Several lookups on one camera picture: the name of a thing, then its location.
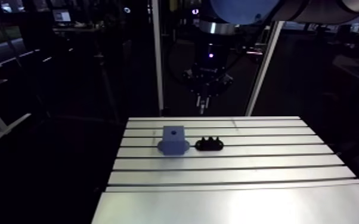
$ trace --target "silver table surface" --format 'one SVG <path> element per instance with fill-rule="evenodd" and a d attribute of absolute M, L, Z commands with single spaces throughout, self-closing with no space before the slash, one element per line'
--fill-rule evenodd
<path fill-rule="evenodd" d="M 175 125 L 225 147 L 165 157 Z M 93 223 L 359 223 L 359 179 L 299 117 L 132 118 Z"/>

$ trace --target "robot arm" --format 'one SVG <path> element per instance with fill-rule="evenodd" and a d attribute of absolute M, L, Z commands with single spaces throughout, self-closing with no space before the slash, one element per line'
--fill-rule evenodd
<path fill-rule="evenodd" d="M 251 24 L 254 15 L 264 17 L 277 4 L 283 5 L 273 20 L 340 24 L 359 16 L 359 0 L 209 0 L 208 4 L 212 14 L 234 24 Z"/>
<path fill-rule="evenodd" d="M 242 56 L 226 64 L 237 24 L 261 22 L 244 45 L 245 53 L 273 20 L 341 24 L 358 17 L 359 0 L 202 0 L 195 63 L 182 74 L 183 82 L 196 94 L 196 105 L 203 114 L 210 99 L 233 82 L 227 71 Z"/>

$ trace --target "blue block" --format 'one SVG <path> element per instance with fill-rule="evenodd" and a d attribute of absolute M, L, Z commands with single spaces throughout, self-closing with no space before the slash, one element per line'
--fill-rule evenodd
<path fill-rule="evenodd" d="M 189 142 L 185 140 L 185 129 L 183 126 L 164 126 L 163 140 L 158 149 L 164 155 L 184 155 L 189 149 Z"/>

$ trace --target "black part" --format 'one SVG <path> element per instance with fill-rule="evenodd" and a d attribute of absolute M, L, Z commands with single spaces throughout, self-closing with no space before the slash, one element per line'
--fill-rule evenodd
<path fill-rule="evenodd" d="M 205 137 L 202 137 L 202 139 L 195 144 L 195 148 L 199 151 L 220 151 L 223 147 L 224 144 L 218 137 L 214 140 L 211 136 L 208 140 L 206 140 Z"/>

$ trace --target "dark background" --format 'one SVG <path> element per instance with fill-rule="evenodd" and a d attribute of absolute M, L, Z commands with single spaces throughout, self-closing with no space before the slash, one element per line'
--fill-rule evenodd
<path fill-rule="evenodd" d="M 48 2 L 0 12 L 21 55 L 19 64 L 0 32 L 0 79 L 8 79 L 0 85 L 0 116 L 10 124 L 32 113 L 0 140 L 0 223 L 90 223 L 127 118 L 159 115 L 150 2 L 104 4 L 90 8 L 94 14 L 107 11 L 105 32 L 65 38 L 51 30 Z M 124 14 L 123 7 L 131 13 Z M 178 30 L 168 57 L 174 25 L 167 21 L 186 16 L 168 8 L 162 1 L 163 61 L 180 76 L 193 62 L 194 44 L 188 30 Z M 288 24 L 282 30 L 253 115 L 300 116 L 334 151 L 352 154 L 342 159 L 359 177 L 359 79 L 333 65 L 346 54 L 330 44 L 333 32 L 318 36 L 303 28 Z M 103 68 L 94 57 L 95 41 L 105 56 Z M 234 85 L 212 100 L 205 115 L 244 116 L 259 65 L 242 58 L 228 72 Z M 194 95 L 166 69 L 167 115 L 198 116 Z"/>

